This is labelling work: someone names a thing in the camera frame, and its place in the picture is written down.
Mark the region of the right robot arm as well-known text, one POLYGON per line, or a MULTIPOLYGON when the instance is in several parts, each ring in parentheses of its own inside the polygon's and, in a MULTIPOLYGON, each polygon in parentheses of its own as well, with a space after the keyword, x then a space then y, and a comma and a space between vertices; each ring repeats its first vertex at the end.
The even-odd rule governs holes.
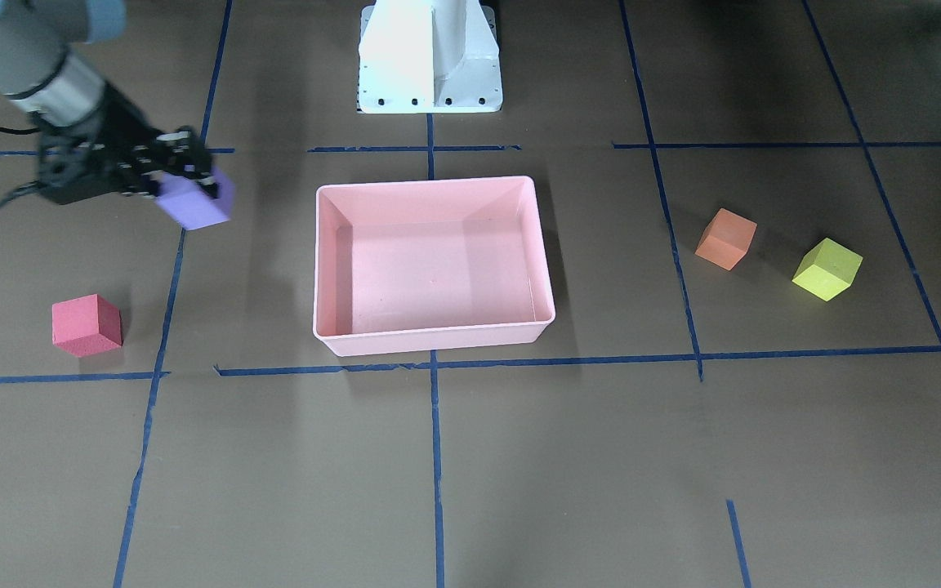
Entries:
POLYGON ((74 50, 119 37, 126 22, 123 1, 0 1, 0 93, 40 136, 29 191, 59 205, 109 193, 157 198, 182 178, 219 198, 194 128, 157 129, 74 50))

